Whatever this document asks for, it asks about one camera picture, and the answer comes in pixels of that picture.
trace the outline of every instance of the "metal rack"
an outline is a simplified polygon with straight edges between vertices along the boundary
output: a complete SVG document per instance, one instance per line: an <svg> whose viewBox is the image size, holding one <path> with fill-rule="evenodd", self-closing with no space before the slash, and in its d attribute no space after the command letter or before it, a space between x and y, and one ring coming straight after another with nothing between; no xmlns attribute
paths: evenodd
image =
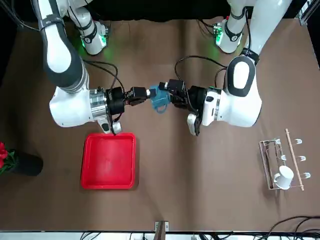
<svg viewBox="0 0 320 240"><path fill-rule="evenodd" d="M290 133L288 131L288 129L285 129L285 135L286 135L286 140L290 149L290 156L291 159L293 161L293 165L295 168L295 172L296 172L296 178L298 180L298 184L290 184L290 188L296 188L296 187L300 187L302 191L304 191L304 185L302 182L302 179L307 179L311 177L311 174L308 172L304 173L304 177L301 177L300 171L299 171L299 167L297 164L297 160L296 160L296 156L295 156L295 152L293 149L293 144L291 142L291 138L290 138ZM301 144L302 140L299 138L295 139L296 144ZM275 150L275 157L274 156L270 156L270 147L273 147ZM283 151L283 147L282 147L282 143L281 143L281 139L279 137L276 137L272 140L264 140L264 141L260 141L259 142L259 149L260 149L260 154L261 154L261 159L262 159L262 164L263 164L263 168L264 168L264 173L265 173L265 178L266 178L266 182L267 182L267 186L269 188L269 190L277 190L280 189L279 187L274 185L274 169L272 169L271 167L271 163L272 161L274 161L274 158L276 160L277 163L277 168L279 169L280 166L286 166L287 165L287 161L288 159L286 158L286 155L284 154Z"/></svg>

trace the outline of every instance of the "black vase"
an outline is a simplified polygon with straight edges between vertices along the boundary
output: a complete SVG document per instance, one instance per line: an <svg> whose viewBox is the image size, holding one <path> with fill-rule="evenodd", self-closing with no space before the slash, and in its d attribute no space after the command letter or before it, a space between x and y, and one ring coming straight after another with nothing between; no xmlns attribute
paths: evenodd
<svg viewBox="0 0 320 240"><path fill-rule="evenodd" d="M42 159L22 151L14 150L15 166L10 170L11 173L27 176L37 176L44 165Z"/></svg>

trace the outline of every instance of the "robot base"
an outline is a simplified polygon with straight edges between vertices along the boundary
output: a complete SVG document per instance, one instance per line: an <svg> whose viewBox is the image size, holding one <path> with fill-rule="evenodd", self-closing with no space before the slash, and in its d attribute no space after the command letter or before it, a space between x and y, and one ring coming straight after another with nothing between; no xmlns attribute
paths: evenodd
<svg viewBox="0 0 320 240"><path fill-rule="evenodd" d="M219 38L219 40L215 41L215 44L226 54L231 54L233 53L237 47L240 44L241 41L241 37L243 34L240 35L239 39L237 41L230 41L230 38L228 37L228 35L226 34L226 30L225 30L225 24L227 24L227 20L224 19L221 23L220 26L222 27L222 33L221 36Z"/></svg>
<svg viewBox="0 0 320 240"><path fill-rule="evenodd" d="M98 21L95 21L94 24L97 32L92 41L90 42L90 39L86 39L86 37L82 39L82 45L89 55L97 55L107 47L109 29Z"/></svg>

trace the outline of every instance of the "brown table surface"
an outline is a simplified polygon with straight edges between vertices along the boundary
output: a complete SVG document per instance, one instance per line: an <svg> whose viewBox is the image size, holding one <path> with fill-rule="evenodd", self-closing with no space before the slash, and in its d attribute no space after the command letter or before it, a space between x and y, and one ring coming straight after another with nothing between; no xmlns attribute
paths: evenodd
<svg viewBox="0 0 320 240"><path fill-rule="evenodd" d="M75 39L73 27L68 32ZM203 55L228 64L241 51L239 46L234 54L223 54L195 20L113 22L109 47L94 57L85 54L79 41L75 45L86 59L115 63L127 90L175 78L180 57ZM150 231L155 221L166 220L175 231L267 231L287 217L320 214L320 72L307 28L296 19L282 20L260 57L262 112L255 126L214 122L194 137L187 111L169 106L165 114L157 114L150 102L127 106L121 123L138 139L137 186L84 190L84 142L100 127L54 123L49 101L55 87L43 71L41 37L19 32L0 88L0 140L41 156L44 168L37 177L0 177L0 229ZM91 88L110 86L112 76L91 66L87 70ZM179 68L188 87L213 85L217 70L198 59ZM258 143L285 139L285 128L303 139L295 151L307 157L300 171L312 175L304 192L267 189ZM292 223L276 228L292 229Z"/></svg>

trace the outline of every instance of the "white cup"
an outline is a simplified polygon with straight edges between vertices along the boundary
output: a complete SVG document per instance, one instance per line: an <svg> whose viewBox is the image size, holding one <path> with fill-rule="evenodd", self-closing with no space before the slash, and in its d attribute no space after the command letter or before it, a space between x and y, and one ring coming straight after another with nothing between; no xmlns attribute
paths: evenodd
<svg viewBox="0 0 320 240"><path fill-rule="evenodd" d="M294 178L294 172L287 166L280 166L279 172L274 175L273 182L278 188L288 190L292 179Z"/></svg>

